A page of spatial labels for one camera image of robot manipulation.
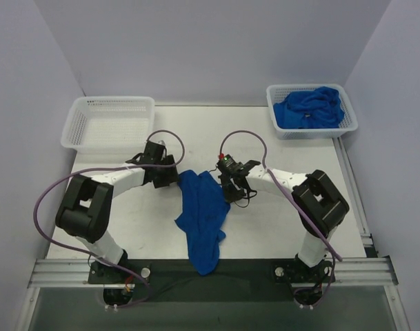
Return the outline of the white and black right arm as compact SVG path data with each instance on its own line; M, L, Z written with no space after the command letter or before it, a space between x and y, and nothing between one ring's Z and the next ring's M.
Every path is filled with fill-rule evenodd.
M330 239L350 211L348 202L322 170L310 174L265 167L261 162L235 161L219 156L217 169L227 203L249 201L258 192L283 195L299 213L306 234L297 259L306 267L318 266L330 253L336 259Z

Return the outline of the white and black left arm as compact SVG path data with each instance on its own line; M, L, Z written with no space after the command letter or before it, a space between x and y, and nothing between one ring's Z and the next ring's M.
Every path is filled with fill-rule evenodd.
M167 153L165 143L148 141L144 151L126 161L122 170L73 176L57 212L56 226L95 257L127 268L127 252L108 232L112 200L148 183L163 188L178 181L174 156Z

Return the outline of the blue towel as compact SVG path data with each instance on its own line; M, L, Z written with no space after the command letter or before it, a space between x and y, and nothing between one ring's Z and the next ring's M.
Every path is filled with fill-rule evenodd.
M221 186L208 172L186 170L179 175L182 212L175 220L186 234L188 258L201 276L212 273L220 256L220 243L226 238L221 229L230 204Z

